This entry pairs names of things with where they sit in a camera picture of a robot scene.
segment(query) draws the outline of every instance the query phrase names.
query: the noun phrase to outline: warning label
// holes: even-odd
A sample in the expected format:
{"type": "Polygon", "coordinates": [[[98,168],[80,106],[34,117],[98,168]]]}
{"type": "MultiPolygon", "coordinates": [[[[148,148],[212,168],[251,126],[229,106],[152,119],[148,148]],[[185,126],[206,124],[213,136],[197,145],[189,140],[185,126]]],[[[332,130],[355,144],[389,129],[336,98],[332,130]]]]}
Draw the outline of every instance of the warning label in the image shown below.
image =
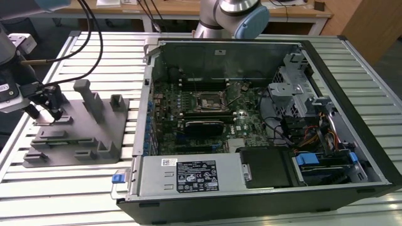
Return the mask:
{"type": "Polygon", "coordinates": [[[218,191],[214,161],[186,161],[176,163],[177,192],[218,191]]]}

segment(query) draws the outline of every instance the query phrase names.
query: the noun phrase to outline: barcode sticker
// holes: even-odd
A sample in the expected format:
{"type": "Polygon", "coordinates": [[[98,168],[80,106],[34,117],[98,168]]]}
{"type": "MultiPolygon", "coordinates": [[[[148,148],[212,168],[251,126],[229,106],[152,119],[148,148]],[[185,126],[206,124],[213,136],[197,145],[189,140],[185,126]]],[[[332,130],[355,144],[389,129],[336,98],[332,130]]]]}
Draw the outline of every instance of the barcode sticker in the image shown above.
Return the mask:
{"type": "Polygon", "coordinates": [[[177,159],[161,159],[161,166],[176,166],[177,159]]]}

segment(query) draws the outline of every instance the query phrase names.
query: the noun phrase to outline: slotted metal surface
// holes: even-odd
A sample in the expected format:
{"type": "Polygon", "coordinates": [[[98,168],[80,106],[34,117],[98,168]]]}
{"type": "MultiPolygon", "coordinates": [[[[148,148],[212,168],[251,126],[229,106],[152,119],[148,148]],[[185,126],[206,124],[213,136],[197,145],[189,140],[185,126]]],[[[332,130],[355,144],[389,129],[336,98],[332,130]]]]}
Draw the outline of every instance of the slotted metal surface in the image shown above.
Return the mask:
{"type": "MultiPolygon", "coordinates": [[[[105,32],[105,54],[100,66],[88,76],[90,89],[101,98],[121,94],[129,98],[129,114],[124,135],[121,162],[109,165],[29,168],[21,166],[29,142],[38,130],[31,120],[22,117],[0,155],[0,225],[137,225],[120,211],[110,199],[110,176],[117,169],[129,167],[134,140],[138,95],[144,64],[142,43],[150,33],[105,32]]],[[[189,34],[168,37],[188,38],[189,34]]],[[[260,39],[308,39],[320,54],[369,130],[372,131],[399,172],[402,171],[402,108],[400,102],[387,86],[336,37],[264,35],[260,39]]],[[[70,37],[60,56],[74,51],[82,44],[85,33],[70,37]]],[[[85,73],[97,58],[98,37],[72,59],[56,64],[46,81],[72,78],[85,73]]],[[[66,98],[80,99],[73,92],[73,83],[61,85],[66,98]]],[[[124,193],[124,185],[117,192],[124,193]]],[[[240,218],[177,225],[400,225],[402,193],[395,192],[379,198],[360,200],[336,211],[301,213],[261,218],[240,218]]]]}

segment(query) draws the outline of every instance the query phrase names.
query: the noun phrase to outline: sticker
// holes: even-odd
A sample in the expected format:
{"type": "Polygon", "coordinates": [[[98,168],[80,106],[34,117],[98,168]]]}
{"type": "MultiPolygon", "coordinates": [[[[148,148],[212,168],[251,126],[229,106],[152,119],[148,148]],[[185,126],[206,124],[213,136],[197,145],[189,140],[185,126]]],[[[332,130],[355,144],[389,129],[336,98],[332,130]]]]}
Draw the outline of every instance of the sticker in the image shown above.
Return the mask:
{"type": "Polygon", "coordinates": [[[214,161],[177,162],[176,172],[178,193],[218,191],[214,161]]]}
{"type": "Polygon", "coordinates": [[[221,50],[221,49],[214,50],[214,55],[217,55],[217,56],[225,55],[225,50],[221,50]]]}
{"type": "Polygon", "coordinates": [[[140,13],[137,10],[122,10],[122,13],[140,13]]]}
{"type": "Polygon", "coordinates": [[[177,159],[161,159],[161,166],[176,166],[177,159]]]}
{"type": "Polygon", "coordinates": [[[121,0],[122,4],[132,4],[136,5],[137,4],[137,0],[121,0]]]}

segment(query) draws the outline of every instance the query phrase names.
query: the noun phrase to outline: wire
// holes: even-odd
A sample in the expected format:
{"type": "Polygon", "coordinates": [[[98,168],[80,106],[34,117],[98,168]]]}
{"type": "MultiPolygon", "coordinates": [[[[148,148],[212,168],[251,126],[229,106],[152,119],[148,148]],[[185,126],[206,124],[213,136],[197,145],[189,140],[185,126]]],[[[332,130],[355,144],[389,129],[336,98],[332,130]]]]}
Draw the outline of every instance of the wire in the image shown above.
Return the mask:
{"type": "Polygon", "coordinates": [[[10,136],[10,133],[7,133],[7,132],[0,132],[0,136],[10,136]]]}
{"type": "Polygon", "coordinates": [[[281,2],[277,1],[280,5],[276,5],[271,0],[269,0],[269,2],[272,3],[273,6],[283,6],[283,7],[284,7],[284,11],[285,11],[285,22],[288,22],[287,7],[288,7],[288,6],[295,6],[295,4],[292,4],[292,5],[283,5],[281,2]]]}
{"type": "Polygon", "coordinates": [[[265,121],[267,119],[275,119],[276,121],[281,121],[281,119],[279,117],[273,117],[273,116],[268,116],[263,119],[263,121],[265,121]]]}
{"type": "Polygon", "coordinates": [[[283,140],[281,138],[276,138],[276,128],[279,127],[280,125],[276,125],[275,126],[275,130],[273,130],[273,138],[272,138],[272,143],[273,143],[273,145],[277,145],[277,146],[281,146],[281,145],[287,145],[287,142],[284,142],[284,143],[281,143],[281,144],[275,144],[275,140],[277,139],[277,140],[283,140]]]}
{"type": "Polygon", "coordinates": [[[308,126],[308,127],[307,127],[305,132],[304,132],[304,140],[305,140],[305,138],[307,138],[307,132],[308,132],[308,130],[309,130],[311,128],[315,128],[315,127],[317,127],[317,126],[308,126]]]}
{"type": "Polygon", "coordinates": [[[315,134],[307,141],[301,141],[301,143],[297,145],[299,147],[311,144],[317,139],[317,135],[315,134]]]}
{"type": "Polygon", "coordinates": [[[81,47],[70,54],[68,54],[66,56],[61,57],[61,58],[56,58],[56,59],[46,59],[46,60],[23,60],[21,61],[21,64],[22,65],[42,65],[42,64],[50,64],[50,63],[54,63],[54,62],[58,62],[61,60],[66,60],[69,59],[70,57],[73,57],[77,53],[80,53],[82,51],[82,49],[85,48],[89,40],[90,40],[90,35],[92,35],[92,28],[90,28],[90,17],[89,17],[89,14],[88,14],[88,11],[84,9],[84,4],[82,2],[78,0],[77,1],[81,5],[81,8],[82,8],[82,11],[85,13],[85,17],[86,17],[86,25],[88,25],[88,35],[86,35],[86,39],[81,45],[81,47]]]}
{"type": "Polygon", "coordinates": [[[263,101],[263,97],[264,97],[264,92],[268,93],[268,97],[271,98],[269,90],[268,90],[268,89],[269,89],[269,88],[268,88],[268,86],[267,86],[265,89],[264,89],[263,92],[261,92],[261,97],[259,98],[259,102],[257,102],[257,106],[256,106],[256,109],[257,109],[257,110],[259,110],[260,107],[261,107],[261,101],[263,101]]]}
{"type": "Polygon", "coordinates": [[[152,20],[154,21],[153,15],[152,15],[152,13],[150,13],[150,9],[149,9],[148,3],[146,3],[146,0],[144,0],[144,4],[145,4],[146,10],[148,10],[148,12],[149,12],[149,16],[150,16],[152,20]]]}
{"type": "Polygon", "coordinates": [[[153,5],[153,8],[154,8],[154,10],[156,10],[156,12],[157,12],[158,17],[160,17],[160,19],[162,20],[162,17],[161,17],[161,15],[160,15],[160,13],[158,13],[158,10],[157,10],[157,7],[156,7],[156,5],[154,5],[153,0],[150,0],[150,2],[152,2],[152,5],[153,5]]]}
{"type": "Polygon", "coordinates": [[[152,25],[153,25],[153,27],[154,27],[154,30],[156,30],[158,33],[161,33],[160,27],[158,27],[157,23],[156,23],[154,20],[153,20],[153,16],[152,16],[152,14],[150,14],[150,10],[149,10],[149,14],[150,14],[150,15],[149,15],[148,12],[145,11],[145,8],[144,8],[142,4],[141,4],[140,2],[141,2],[141,0],[137,1],[138,6],[141,7],[144,13],[145,13],[146,16],[148,16],[148,18],[149,18],[149,20],[150,20],[150,23],[152,23],[152,25]]]}
{"type": "Polygon", "coordinates": [[[335,134],[333,131],[328,130],[328,133],[332,135],[333,137],[333,146],[335,146],[335,150],[337,151],[337,135],[335,134]]]}
{"type": "Polygon", "coordinates": [[[48,86],[53,86],[53,85],[57,85],[57,84],[61,84],[61,83],[65,83],[65,82],[70,82],[70,81],[74,81],[74,80],[78,80],[78,79],[82,79],[84,77],[86,77],[94,70],[94,68],[97,67],[98,63],[100,63],[100,60],[101,60],[101,56],[102,56],[102,48],[104,48],[104,44],[102,44],[102,36],[101,36],[101,31],[100,31],[100,25],[98,25],[98,22],[96,20],[96,17],[93,15],[93,12],[85,2],[85,0],[77,0],[80,3],[82,3],[82,10],[84,12],[86,11],[89,14],[90,14],[90,17],[93,19],[93,23],[94,23],[94,26],[97,28],[97,33],[98,33],[98,41],[100,41],[100,50],[98,50],[98,57],[97,57],[97,60],[92,66],[92,68],[89,69],[89,71],[78,76],[78,77],[74,77],[74,78],[70,78],[70,79],[65,79],[65,80],[60,80],[60,81],[54,81],[54,82],[50,82],[50,83],[46,83],[42,85],[42,87],[48,87],[48,86]]]}
{"type": "Polygon", "coordinates": [[[164,19],[162,19],[162,17],[161,17],[161,14],[160,14],[160,12],[158,12],[158,10],[157,10],[156,4],[154,4],[153,0],[150,0],[150,2],[152,2],[152,5],[153,5],[153,8],[154,8],[154,10],[156,10],[156,13],[157,13],[157,15],[158,15],[158,17],[160,17],[161,23],[162,23],[162,25],[164,25],[164,31],[168,32],[168,26],[166,26],[166,23],[165,23],[165,21],[164,21],[164,19]]]}
{"type": "Polygon", "coordinates": [[[289,146],[293,146],[295,144],[287,139],[287,137],[283,135],[283,133],[280,133],[268,123],[265,123],[264,121],[264,125],[267,126],[267,128],[269,128],[275,133],[279,134],[279,136],[281,137],[281,139],[285,141],[285,143],[289,145],[289,146]]]}

